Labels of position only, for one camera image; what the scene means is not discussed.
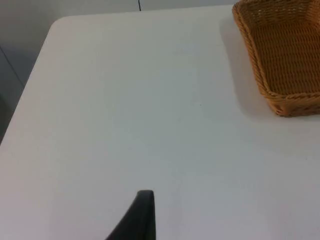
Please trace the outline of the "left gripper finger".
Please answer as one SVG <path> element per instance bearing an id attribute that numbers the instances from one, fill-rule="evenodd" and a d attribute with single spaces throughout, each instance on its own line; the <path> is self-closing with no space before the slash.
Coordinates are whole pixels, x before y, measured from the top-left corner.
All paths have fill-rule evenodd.
<path id="1" fill-rule="evenodd" d="M 127 212 L 108 235 L 108 240 L 155 240 L 156 212 L 152 190 L 137 192 Z"/>

